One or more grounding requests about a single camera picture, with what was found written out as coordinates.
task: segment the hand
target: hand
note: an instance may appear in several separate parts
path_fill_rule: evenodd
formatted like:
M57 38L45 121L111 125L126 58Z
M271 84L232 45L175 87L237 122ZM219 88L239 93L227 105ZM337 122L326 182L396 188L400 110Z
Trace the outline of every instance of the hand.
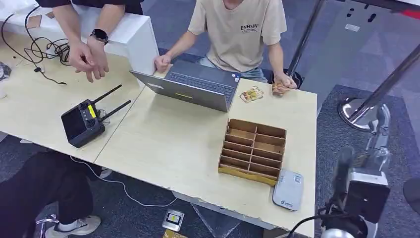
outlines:
M284 95L285 93L290 91L290 89L296 89L297 87L295 81L293 81L292 78L290 78L283 72L279 74L276 73L274 75L274 83L275 83L273 84L274 94Z
M169 67L170 61L171 61L171 57L168 55L156 57L155 65L156 65L157 71L159 73L165 72Z
M104 50L105 44L103 42L90 36L88 38L87 46L91 50L92 57L96 63L91 71L86 72L86 77L89 82L93 82L92 73L95 76L95 79L101 79L102 77L105 77L105 73L109 72L109 67Z
M91 50L81 41L70 44L69 62L79 72L92 71L95 65Z

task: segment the jeans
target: jeans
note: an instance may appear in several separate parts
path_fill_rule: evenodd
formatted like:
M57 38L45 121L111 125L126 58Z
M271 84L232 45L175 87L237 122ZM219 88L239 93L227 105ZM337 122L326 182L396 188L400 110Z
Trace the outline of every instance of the jeans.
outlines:
M207 66L207 67L220 69L219 67L214 65L207 57L202 58L197 63ZM246 78L253 81L267 83L267 79L264 77L263 71L259 67L256 67L246 72L241 72L241 78Z
M0 234L5 238L22 238L43 208L56 201L62 224L93 211L86 171L55 151L30 157L12 178L0 183L0 194Z

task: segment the laptop lid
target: laptop lid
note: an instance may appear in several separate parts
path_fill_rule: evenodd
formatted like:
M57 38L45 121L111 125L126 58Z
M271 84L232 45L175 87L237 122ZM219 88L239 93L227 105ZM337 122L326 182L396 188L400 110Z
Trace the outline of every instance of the laptop lid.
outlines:
M133 70L130 70L130 73L157 94L194 103L207 108L216 109L222 112L228 111L226 99L223 94L173 82L164 78L154 77Z

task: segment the black smartwatch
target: black smartwatch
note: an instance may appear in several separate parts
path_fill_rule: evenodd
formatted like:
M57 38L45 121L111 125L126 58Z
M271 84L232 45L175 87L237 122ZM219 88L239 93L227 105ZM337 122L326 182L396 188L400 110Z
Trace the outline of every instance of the black smartwatch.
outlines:
M93 36L95 39L103 42L105 45L108 44L108 35L106 34L105 31L103 31L101 29L93 30L92 33L90 34L90 36Z

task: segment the white cable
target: white cable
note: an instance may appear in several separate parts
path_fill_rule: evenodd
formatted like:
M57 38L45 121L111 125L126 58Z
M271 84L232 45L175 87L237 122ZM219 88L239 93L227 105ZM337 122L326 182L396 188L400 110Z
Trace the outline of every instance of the white cable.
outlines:
M170 203L168 203L167 205L148 205L148 204L143 204L143 203L141 203L141 202L139 202L139 201L137 201L136 199L134 199L134 198L132 198L130 195L128 195L128 192L127 192L127 189L126 189L126 187L125 187L125 184L123 183L123 182L120 182L120 181L112 181L112 180L106 180L106 179L104 179L104 178L101 178L101 177L99 177L98 175L96 175L96 173L93 171L93 169L88 165L88 164L86 164L85 162L82 162L82 161L75 161L74 159L73 159L73 157L70 155L70 159L71 160L73 160L74 162L76 162L76 163L81 163L81 164L84 164L84 165L86 165L91 171L92 171L92 173L97 177L97 178L99 178L100 180L102 180L102 181L105 181L105 182L114 182L114 183L120 183L120 184L122 184L123 186L124 186L124 192L125 192L125 194L127 195L127 197L128 198L130 198L131 200L133 200L133 201L135 201L135 202L137 202L138 204L140 204L140 205L142 205L142 206L144 206L144 207L167 207L167 206L170 206L172 203L174 203L175 201L176 201L176 199L177 198L175 198L173 201L171 201Z

